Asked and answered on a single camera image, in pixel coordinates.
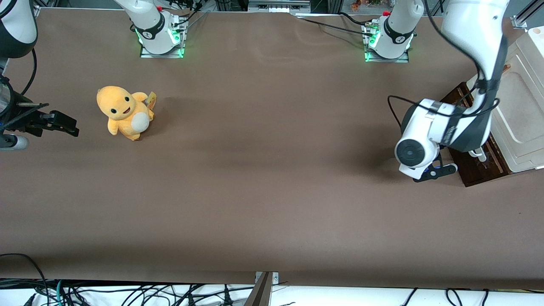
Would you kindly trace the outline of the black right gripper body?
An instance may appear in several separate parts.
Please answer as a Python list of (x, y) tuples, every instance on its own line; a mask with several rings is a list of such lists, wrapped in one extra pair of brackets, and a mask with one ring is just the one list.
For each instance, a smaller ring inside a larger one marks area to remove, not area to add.
[(39, 110), (49, 106), (49, 103), (23, 102), (20, 106), (16, 102), (2, 100), (1, 103), (1, 127), (0, 133), (4, 135), (7, 130), (19, 130), (36, 137), (41, 137), (43, 130), (49, 130), (45, 114)]

